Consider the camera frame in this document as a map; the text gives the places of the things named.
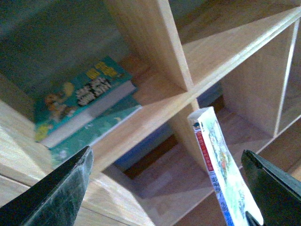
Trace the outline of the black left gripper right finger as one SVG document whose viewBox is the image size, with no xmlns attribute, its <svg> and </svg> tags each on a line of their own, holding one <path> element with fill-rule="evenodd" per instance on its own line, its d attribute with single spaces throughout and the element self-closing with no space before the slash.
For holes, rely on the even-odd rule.
<svg viewBox="0 0 301 226">
<path fill-rule="evenodd" d="M 301 224 L 301 182 L 250 150 L 241 157 L 264 226 Z"/>
</svg>

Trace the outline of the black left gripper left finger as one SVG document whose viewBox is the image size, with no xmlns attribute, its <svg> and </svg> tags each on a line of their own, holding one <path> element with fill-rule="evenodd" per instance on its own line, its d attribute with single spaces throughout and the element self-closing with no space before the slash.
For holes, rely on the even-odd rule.
<svg viewBox="0 0 301 226">
<path fill-rule="evenodd" d="M 2 226 L 72 226 L 94 161 L 86 146 L 41 181 L 0 209 Z"/>
</svg>

